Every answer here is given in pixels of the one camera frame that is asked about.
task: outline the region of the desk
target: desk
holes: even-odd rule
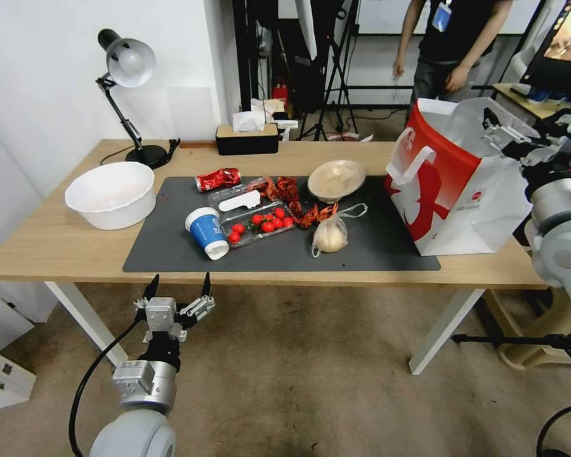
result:
[[[100,347],[114,337],[74,285],[76,282],[149,282],[155,272],[124,273],[122,265],[141,223],[116,231],[93,228],[66,208],[63,193],[70,182],[97,166],[102,157],[125,147],[128,140],[104,140],[0,246],[0,280],[44,281],[74,319]],[[168,147],[167,142],[158,142]],[[155,189],[168,176],[194,176],[224,166],[237,167],[244,176],[308,175],[318,165],[351,159],[369,175],[383,175],[392,143],[279,143],[277,154],[219,156],[214,147],[183,147],[171,162],[155,170]],[[212,273],[213,284],[279,286],[455,286],[458,288],[422,347],[410,361],[420,374],[450,337],[484,289],[541,289],[545,285],[531,267],[524,250],[510,239],[492,255],[439,257],[439,271],[385,272],[222,272]],[[204,272],[161,273],[161,282],[198,283]],[[126,360],[123,349],[109,354],[114,364]]]
[[[556,102],[554,100],[545,100],[540,103],[530,102],[527,98],[512,92],[511,87],[512,84],[493,84],[493,88],[498,95],[503,96],[510,104],[517,106],[526,113],[527,116],[530,115],[532,117],[533,122],[531,125],[535,123],[535,121],[540,121],[552,116],[555,112],[563,108],[571,108],[571,103]]]

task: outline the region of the whiteboard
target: whiteboard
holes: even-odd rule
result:
[[[514,0],[501,34],[523,34],[540,0]],[[360,0],[358,24],[361,34],[400,34],[410,0]],[[430,15],[430,0],[426,0],[421,18],[414,30],[423,35]]]

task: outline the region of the desk lamp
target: desk lamp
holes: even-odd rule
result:
[[[106,51],[108,72],[95,82],[116,111],[122,127],[135,145],[135,148],[127,154],[126,160],[140,162],[153,169],[165,165],[171,155],[161,146],[142,146],[140,133],[129,119],[125,119],[110,95],[110,89],[116,85],[134,88],[148,81],[157,66],[154,52],[147,44],[131,38],[121,38],[118,33],[110,29],[103,29],[97,40]]]

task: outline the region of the beige bowl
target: beige bowl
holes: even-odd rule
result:
[[[335,203],[354,193],[366,179],[366,172],[358,162],[333,161],[315,169],[307,186],[313,197],[324,203]]]

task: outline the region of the tissue box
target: tissue box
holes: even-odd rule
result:
[[[279,134],[275,124],[266,124],[260,132],[234,132],[224,125],[216,130],[216,144],[221,156],[242,154],[274,154],[279,148]]]

